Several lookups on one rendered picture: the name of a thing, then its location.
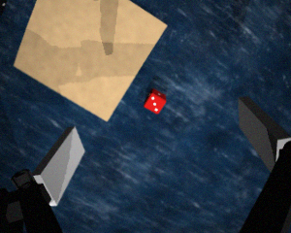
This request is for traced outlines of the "tan flat mat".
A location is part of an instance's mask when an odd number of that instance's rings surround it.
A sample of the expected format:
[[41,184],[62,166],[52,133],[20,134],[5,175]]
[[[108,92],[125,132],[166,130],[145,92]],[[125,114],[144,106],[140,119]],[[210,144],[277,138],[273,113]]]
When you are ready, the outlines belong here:
[[37,0],[14,66],[108,121],[166,27],[130,0]]

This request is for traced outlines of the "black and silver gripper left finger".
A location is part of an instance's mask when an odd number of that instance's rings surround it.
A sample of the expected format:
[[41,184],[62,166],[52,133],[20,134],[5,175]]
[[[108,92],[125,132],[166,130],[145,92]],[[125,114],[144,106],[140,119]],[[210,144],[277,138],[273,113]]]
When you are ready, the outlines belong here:
[[27,233],[63,233],[51,206],[57,206],[83,154],[76,126],[67,127],[33,173],[14,174],[16,190],[0,188],[0,233],[22,233],[23,223]]

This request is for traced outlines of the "red die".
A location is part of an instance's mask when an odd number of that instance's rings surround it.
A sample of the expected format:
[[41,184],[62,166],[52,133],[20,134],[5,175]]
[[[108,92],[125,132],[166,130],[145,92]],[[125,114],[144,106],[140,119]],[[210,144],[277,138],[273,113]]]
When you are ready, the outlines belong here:
[[166,95],[152,88],[145,99],[144,107],[159,114],[165,103]]

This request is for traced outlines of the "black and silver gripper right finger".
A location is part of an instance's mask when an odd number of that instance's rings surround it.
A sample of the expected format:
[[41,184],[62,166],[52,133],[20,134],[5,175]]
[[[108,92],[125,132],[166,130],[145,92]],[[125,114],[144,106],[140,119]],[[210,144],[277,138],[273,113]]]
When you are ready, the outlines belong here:
[[240,129],[271,172],[239,233],[287,233],[291,224],[291,136],[248,96]]

